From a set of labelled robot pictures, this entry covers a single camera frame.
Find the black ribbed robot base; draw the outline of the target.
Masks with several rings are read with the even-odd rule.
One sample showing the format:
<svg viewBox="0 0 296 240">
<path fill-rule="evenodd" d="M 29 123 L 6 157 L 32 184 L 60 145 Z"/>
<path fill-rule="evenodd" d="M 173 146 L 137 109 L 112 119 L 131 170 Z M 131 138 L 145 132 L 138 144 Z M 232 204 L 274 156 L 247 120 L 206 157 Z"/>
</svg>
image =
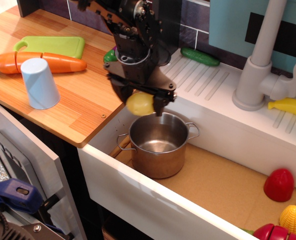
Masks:
<svg viewBox="0 0 296 240">
<path fill-rule="evenodd" d="M 0 211 L 0 240 L 63 240 L 42 223 L 17 225 L 8 222 Z"/>
</svg>

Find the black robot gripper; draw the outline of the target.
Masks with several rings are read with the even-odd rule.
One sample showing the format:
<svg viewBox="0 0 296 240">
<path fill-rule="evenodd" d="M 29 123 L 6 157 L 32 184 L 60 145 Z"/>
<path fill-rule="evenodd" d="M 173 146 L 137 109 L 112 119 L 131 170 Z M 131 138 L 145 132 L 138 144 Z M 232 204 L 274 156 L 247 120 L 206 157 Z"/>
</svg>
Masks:
<svg viewBox="0 0 296 240">
<path fill-rule="evenodd" d="M 159 64 L 160 52 L 149 51 L 141 59 L 134 59 L 116 50 L 117 61 L 104 63 L 107 77 L 119 99 L 126 103 L 134 90 L 153 95 L 153 108 L 157 117 L 164 107 L 176 99 L 176 84 L 164 75 Z"/>
</svg>

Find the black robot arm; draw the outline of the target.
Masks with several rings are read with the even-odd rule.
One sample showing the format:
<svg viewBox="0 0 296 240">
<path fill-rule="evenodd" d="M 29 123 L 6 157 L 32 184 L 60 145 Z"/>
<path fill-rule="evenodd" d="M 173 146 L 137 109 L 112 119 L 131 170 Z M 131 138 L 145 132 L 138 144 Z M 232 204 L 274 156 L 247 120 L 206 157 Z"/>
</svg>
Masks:
<svg viewBox="0 0 296 240">
<path fill-rule="evenodd" d="M 168 64 L 171 53 L 164 47 L 161 22 L 145 0 L 80 0 L 80 11 L 99 15 L 113 35 L 116 61 L 104 64 L 114 92 L 126 102 L 134 90 L 153 96 L 159 117 L 176 98 L 176 84 L 160 67 Z"/>
</svg>

